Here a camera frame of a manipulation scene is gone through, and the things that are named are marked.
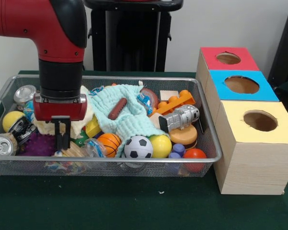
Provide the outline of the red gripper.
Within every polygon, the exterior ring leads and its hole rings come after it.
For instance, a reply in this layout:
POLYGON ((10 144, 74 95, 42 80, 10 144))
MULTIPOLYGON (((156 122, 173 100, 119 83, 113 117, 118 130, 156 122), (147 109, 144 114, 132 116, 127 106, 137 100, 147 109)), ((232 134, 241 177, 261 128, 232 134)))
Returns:
POLYGON ((53 116, 63 116, 62 123, 65 124, 63 136, 60 133, 60 120, 53 118, 55 126, 56 150, 67 150, 70 148, 71 121, 83 120, 87 110, 87 98, 80 94, 78 99, 69 101, 58 101, 43 98, 36 93, 33 98, 35 119, 38 121, 51 121, 53 116))

